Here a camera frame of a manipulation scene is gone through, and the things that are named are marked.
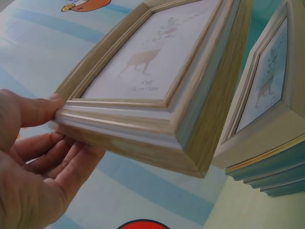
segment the orange cartoon figure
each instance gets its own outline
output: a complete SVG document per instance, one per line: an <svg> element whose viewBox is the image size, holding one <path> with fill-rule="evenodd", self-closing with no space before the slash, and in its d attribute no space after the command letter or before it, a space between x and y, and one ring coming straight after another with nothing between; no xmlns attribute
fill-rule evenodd
<svg viewBox="0 0 305 229"><path fill-rule="evenodd" d="M111 0L77 0L72 4L67 4L62 8L62 12L70 10L77 12L90 12L107 6Z"/></svg>

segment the human hand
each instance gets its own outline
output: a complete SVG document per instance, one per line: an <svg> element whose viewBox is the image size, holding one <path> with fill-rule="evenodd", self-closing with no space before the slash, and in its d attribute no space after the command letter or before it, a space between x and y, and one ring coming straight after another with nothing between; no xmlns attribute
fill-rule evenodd
<svg viewBox="0 0 305 229"><path fill-rule="evenodd" d="M16 140L20 128L48 122L62 106L57 95L28 99L0 90L0 228L55 222L103 157L56 132Z"/></svg>

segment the deer illustration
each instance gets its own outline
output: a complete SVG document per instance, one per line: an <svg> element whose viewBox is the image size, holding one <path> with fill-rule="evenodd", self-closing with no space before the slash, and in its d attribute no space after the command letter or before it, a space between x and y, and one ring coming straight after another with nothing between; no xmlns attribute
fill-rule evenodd
<svg viewBox="0 0 305 229"><path fill-rule="evenodd" d="M182 23L200 16L201 14L203 14L203 12L193 15L188 19L183 20L181 23L178 22L178 19L171 17L167 21L166 25L160 26L160 30L157 32L156 36L142 43L142 50L140 50L139 53L131 56L131 58L126 63L125 68L120 72L118 77L120 77L128 67L134 66L134 69L136 70L140 64L145 64L142 71L142 74L145 74L150 62L158 55L161 48L165 45L166 40L175 36L174 32L177 31L178 27Z"/></svg>
<svg viewBox="0 0 305 229"><path fill-rule="evenodd" d="M269 92L269 95L272 94L271 92L271 85L272 85L272 82L273 82L273 79L274 79L274 66L275 64L277 63L277 49L280 47L280 44L282 43L282 40L284 39L284 37L282 37L279 45L276 47L276 48L272 48L271 49L271 52L270 52L270 57L268 59L268 69L267 71L265 72L263 78L262 78L262 81L261 81L261 84L260 84L260 87L259 87L259 91L258 91L258 94L257 94L257 101L256 101L256 104L255 104L255 107L257 108L257 104L258 104L258 101L261 97L264 97L265 96L265 93L268 91Z"/></svg>

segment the red circle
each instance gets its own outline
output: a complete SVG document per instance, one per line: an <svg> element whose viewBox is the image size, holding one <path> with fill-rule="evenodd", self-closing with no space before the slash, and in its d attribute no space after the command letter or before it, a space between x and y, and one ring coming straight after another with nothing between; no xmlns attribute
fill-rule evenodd
<svg viewBox="0 0 305 229"><path fill-rule="evenodd" d="M168 229L168 227L153 220L135 220L122 225L119 229Z"/></svg>

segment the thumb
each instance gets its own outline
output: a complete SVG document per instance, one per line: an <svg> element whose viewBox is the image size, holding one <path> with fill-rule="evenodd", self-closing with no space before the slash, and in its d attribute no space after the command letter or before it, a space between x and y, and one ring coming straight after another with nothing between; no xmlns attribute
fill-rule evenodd
<svg viewBox="0 0 305 229"><path fill-rule="evenodd" d="M50 121L64 105L58 94L48 99L29 99L14 94L21 111L21 127L42 125Z"/></svg>

